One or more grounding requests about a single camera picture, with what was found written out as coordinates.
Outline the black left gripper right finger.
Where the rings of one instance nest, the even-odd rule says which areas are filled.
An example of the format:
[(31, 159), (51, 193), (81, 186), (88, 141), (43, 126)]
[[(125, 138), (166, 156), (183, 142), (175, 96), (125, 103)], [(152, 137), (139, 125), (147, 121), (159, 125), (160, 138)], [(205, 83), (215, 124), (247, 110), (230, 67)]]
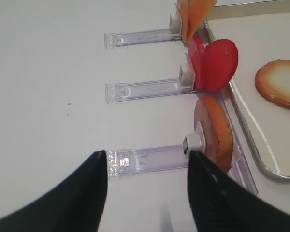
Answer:
[(192, 151), (188, 200), (199, 232), (290, 232), (290, 215), (228, 177), (209, 158)]

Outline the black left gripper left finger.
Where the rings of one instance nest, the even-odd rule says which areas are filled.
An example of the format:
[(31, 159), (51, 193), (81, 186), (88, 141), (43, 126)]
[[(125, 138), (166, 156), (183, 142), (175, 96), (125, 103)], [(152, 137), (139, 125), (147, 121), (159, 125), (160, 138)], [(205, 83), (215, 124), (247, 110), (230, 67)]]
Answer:
[(96, 232), (108, 187), (105, 151), (90, 155), (44, 196), (0, 219), (0, 232)]

